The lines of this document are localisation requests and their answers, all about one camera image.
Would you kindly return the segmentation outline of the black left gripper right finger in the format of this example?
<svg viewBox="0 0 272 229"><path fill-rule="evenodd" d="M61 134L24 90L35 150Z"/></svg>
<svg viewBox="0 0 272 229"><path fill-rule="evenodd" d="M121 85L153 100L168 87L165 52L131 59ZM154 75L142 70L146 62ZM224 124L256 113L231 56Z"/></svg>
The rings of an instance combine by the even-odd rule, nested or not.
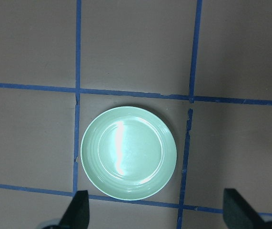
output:
<svg viewBox="0 0 272 229"><path fill-rule="evenodd" d="M223 191L223 220L229 229L271 229L250 204L234 188Z"/></svg>

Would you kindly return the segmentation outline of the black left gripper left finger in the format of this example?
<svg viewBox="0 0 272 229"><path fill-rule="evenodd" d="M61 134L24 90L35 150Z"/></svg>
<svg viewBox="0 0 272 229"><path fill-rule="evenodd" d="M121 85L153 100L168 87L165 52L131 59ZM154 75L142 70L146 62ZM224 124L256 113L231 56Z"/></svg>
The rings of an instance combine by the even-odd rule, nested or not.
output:
<svg viewBox="0 0 272 229"><path fill-rule="evenodd" d="M89 194L87 190L77 191L61 218L60 229L87 229L90 221Z"/></svg>

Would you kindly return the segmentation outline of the green plate near left arm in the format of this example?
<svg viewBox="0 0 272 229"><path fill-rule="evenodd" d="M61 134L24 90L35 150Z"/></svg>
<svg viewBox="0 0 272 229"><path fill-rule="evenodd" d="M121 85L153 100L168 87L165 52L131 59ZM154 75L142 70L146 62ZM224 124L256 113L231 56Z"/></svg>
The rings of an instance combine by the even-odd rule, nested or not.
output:
<svg viewBox="0 0 272 229"><path fill-rule="evenodd" d="M171 179L177 148L169 127L155 114L121 106L98 115L81 141L81 163L102 193L134 201L151 197Z"/></svg>

